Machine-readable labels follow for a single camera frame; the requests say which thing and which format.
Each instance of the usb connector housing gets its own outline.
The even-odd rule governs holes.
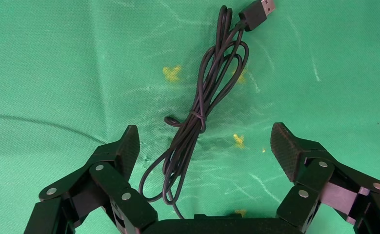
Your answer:
[[[239,13],[245,24],[245,31],[250,32],[263,23],[267,16],[275,10],[273,0],[256,0]]]

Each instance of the wrinkled fabric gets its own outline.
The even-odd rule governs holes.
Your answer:
[[[0,233],[22,233],[39,192],[128,124],[140,133],[138,188],[177,130],[163,118],[191,108],[220,6],[249,1],[0,1]],[[246,69],[198,139],[178,201],[187,218],[275,216],[292,184],[270,149],[274,122],[380,179],[380,1],[275,3],[245,33]],[[161,183],[158,167],[145,194]],[[117,230],[98,209],[77,233]],[[308,233],[353,231],[323,205]]]

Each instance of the usb plug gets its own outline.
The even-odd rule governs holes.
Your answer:
[[[275,8],[273,0],[256,0],[252,2],[239,12],[240,20],[245,24],[245,31],[250,32],[257,28]]]

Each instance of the black cable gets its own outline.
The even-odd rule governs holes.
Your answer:
[[[241,41],[241,37],[243,36],[246,26],[245,21],[239,21],[236,26],[230,30],[232,13],[231,8],[227,8],[226,6],[221,7],[219,20],[217,23],[216,45],[207,50],[201,61],[197,91],[190,114],[184,122],[179,122],[172,117],[165,117],[164,121],[167,124],[179,127],[179,129],[171,142],[170,148],[148,167],[140,181],[139,193],[143,195],[145,180],[150,172],[164,160],[162,173],[165,177],[162,191],[155,197],[145,198],[148,202],[157,201],[162,198],[167,205],[173,206],[177,215],[182,219],[184,219],[184,217],[178,210],[176,202],[180,196],[182,184],[184,182],[185,174],[187,173],[187,168],[190,163],[197,138],[200,133],[205,131],[206,119],[213,108],[236,84],[249,57],[249,48],[246,43]],[[233,37],[237,33],[237,39],[233,40]],[[237,49],[239,46],[244,48],[244,58],[237,54]],[[232,47],[231,53],[225,56],[224,53],[230,47]],[[219,85],[222,82],[231,61],[234,58],[238,61],[236,71],[230,78],[229,82],[213,100],[213,96],[219,88]],[[179,177],[180,179],[177,190],[173,196],[171,188]]]

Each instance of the white scuff mark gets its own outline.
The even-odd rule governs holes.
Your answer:
[[[184,185],[185,189],[197,189],[197,188],[201,188],[201,187],[216,187],[216,188],[218,188],[219,185],[216,183],[205,183],[205,184],[197,184],[197,185],[190,185],[190,186]]]
[[[173,52],[173,49],[168,49],[168,50],[162,50],[162,51],[159,51],[157,53],[154,53],[154,54],[151,54],[151,55],[147,55],[144,57],[144,59],[151,59],[153,57],[157,57],[157,56],[160,56],[160,55],[165,55],[165,54],[168,54],[168,53],[171,53]]]
[[[270,54],[269,52],[267,51],[267,49],[263,46],[262,42],[260,42],[258,39],[253,39],[253,41],[260,46],[260,48],[264,51],[264,54],[266,55],[267,57],[267,60],[269,60],[269,64],[270,64],[270,67],[272,68],[272,71],[275,70],[275,64],[273,62],[273,59],[272,57],[270,57]]]
[[[259,178],[259,177],[257,177],[257,176],[255,176],[255,175],[253,175],[253,174],[249,174],[251,177],[253,177],[254,179],[256,179],[258,182],[259,182],[259,184],[261,185],[261,187],[264,189],[264,191],[267,193],[267,194],[269,194],[275,201],[277,201],[279,204],[281,203],[281,201],[280,201],[280,199],[279,198],[277,198],[275,195],[273,195],[273,193],[271,193],[267,188],[266,188],[266,186],[264,185],[264,183],[263,183],[263,181]]]
[[[246,193],[246,191],[245,191],[242,187],[240,187],[240,186],[237,185],[236,183],[233,183],[233,184],[234,184],[234,186],[235,186],[240,192],[242,192],[244,195],[246,195],[246,196],[247,196],[248,198],[250,198],[251,200],[257,202],[257,200],[256,200],[253,196],[251,196],[250,194]]]
[[[293,23],[293,20],[289,16],[286,16],[286,19],[287,21],[289,21],[290,26],[292,26],[292,29],[295,32],[295,36],[296,36],[296,39],[298,40],[299,46],[302,46],[302,40],[300,39],[298,28],[296,27],[295,23]]]
[[[234,179],[224,178],[224,177],[220,177],[220,176],[215,176],[214,179],[221,179],[221,180],[225,180],[225,181],[233,182],[233,183],[237,182]]]
[[[278,175],[278,176],[274,176],[272,178],[265,179],[263,182],[267,183],[267,182],[270,182],[270,181],[275,180],[275,179],[279,179],[279,178],[284,177],[284,176],[286,176],[286,175],[285,174],[281,174],[281,175]]]
[[[217,171],[217,170],[222,170],[222,168],[211,168],[211,169],[207,169],[207,170],[200,170],[200,171],[196,171],[196,170],[187,170],[188,172],[192,172],[192,173],[205,173],[205,172],[212,172],[212,171]]]
[[[128,8],[135,8],[134,2],[125,2],[122,0],[112,0],[113,3],[123,6],[123,7],[128,7]]]
[[[252,74],[251,72],[247,72],[247,74],[249,75],[249,78],[251,79],[251,81],[252,81],[253,84],[255,85],[256,93],[260,93],[259,86],[257,85],[257,82],[256,82],[256,80],[255,80],[254,77],[253,77],[253,74]]]
[[[249,189],[249,188],[251,188],[252,186],[244,186],[244,187],[242,187],[242,189]],[[234,189],[234,190],[230,190],[229,191],[229,189],[227,188],[227,190],[226,190],[226,192],[224,192],[224,195],[229,195],[229,194],[232,194],[232,193],[235,193],[235,192],[237,192],[239,189]]]
[[[198,196],[187,195],[187,196],[180,197],[180,201],[183,201],[188,198],[199,199]]]
[[[312,56],[312,65],[313,65],[313,72],[315,73],[316,81],[321,82],[322,80],[319,77],[318,68],[316,67],[315,58],[313,58],[313,56]]]
[[[198,24],[198,25],[213,25],[212,22],[204,22],[204,21],[191,21],[187,19],[181,19],[181,17],[165,2],[158,0],[158,2],[170,11],[171,15],[179,22],[186,24]]]
[[[181,27],[182,27],[182,26],[179,25],[179,26],[176,26],[176,27],[170,28],[170,29],[168,29],[168,30],[161,31],[161,32],[159,32],[159,33],[154,33],[154,32],[153,32],[153,33],[148,33],[147,36],[142,37],[142,38],[138,38],[137,40],[132,41],[131,43],[139,44],[139,43],[143,42],[144,40],[148,40],[148,39],[151,39],[151,38],[161,37],[162,35],[165,35],[165,34],[167,34],[167,33],[169,33],[169,32],[175,31],[175,30],[177,30],[177,29],[179,29],[179,28],[181,28]]]

